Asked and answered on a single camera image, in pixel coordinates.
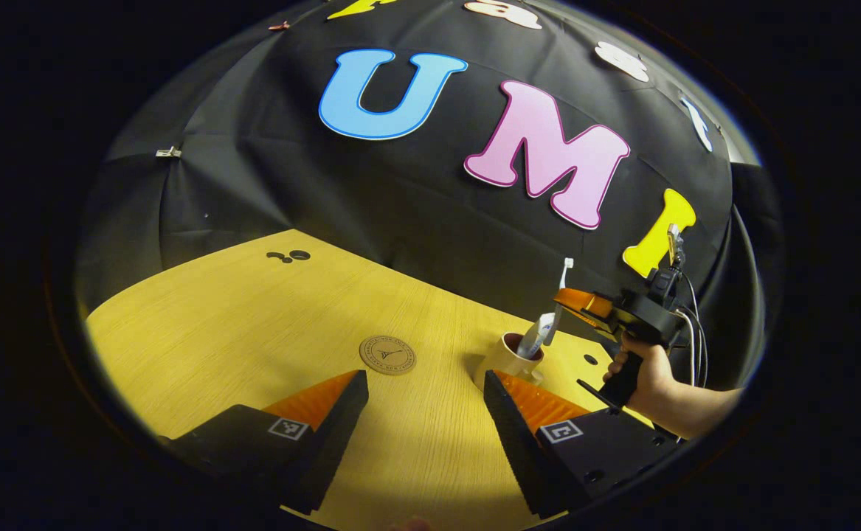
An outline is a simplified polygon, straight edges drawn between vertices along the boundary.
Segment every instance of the black dot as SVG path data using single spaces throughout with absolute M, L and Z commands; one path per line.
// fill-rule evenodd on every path
M 604 471 L 590 471 L 589 473 L 584 474 L 584 483 L 595 483 L 596 481 L 600 481 L 604 479 Z

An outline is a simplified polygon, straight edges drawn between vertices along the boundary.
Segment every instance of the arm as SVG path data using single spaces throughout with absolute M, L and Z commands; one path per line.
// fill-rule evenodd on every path
M 666 351 L 659 345 L 643 343 L 624 333 L 620 350 L 608 367 L 605 382 L 612 373 L 620 372 L 627 352 L 642 357 L 637 390 L 626 405 L 677 436 L 706 434 L 733 410 L 741 396 L 741 389 L 713 391 L 677 382 Z

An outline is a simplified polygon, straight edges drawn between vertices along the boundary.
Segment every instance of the wooden table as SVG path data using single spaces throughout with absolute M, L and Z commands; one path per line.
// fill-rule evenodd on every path
M 266 256 L 293 249 L 311 258 Z M 321 510 L 306 518 L 350 531 L 383 530 L 414 514 L 436 530 L 539 523 L 470 376 L 501 333 L 527 330 L 525 319 L 286 231 L 138 282 L 86 324 L 127 406 L 171 438 L 232 404 L 263 408 L 367 369 L 362 340 L 399 337 L 417 354 L 414 369 L 399 376 L 367 369 L 368 404 Z M 589 365 L 585 353 L 600 363 Z M 608 360 L 600 345 L 558 333 L 539 365 L 542 387 L 601 409 L 575 378 L 600 386 Z

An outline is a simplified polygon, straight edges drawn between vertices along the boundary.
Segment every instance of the black handle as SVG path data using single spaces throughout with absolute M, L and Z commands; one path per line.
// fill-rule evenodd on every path
M 623 363 L 620 372 L 610 375 L 598 393 L 606 399 L 607 403 L 612 403 L 618 408 L 625 406 L 626 401 L 630 400 L 630 395 L 637 390 L 637 376 L 640 374 L 642 363 L 642 357 L 635 353 L 627 353 L 626 362 Z

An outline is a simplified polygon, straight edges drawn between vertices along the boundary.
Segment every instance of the cork coaster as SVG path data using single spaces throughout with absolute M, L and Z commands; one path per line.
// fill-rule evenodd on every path
M 407 343 L 392 336 L 373 336 L 359 347 L 365 365 L 381 374 L 404 374 L 413 369 L 417 356 Z

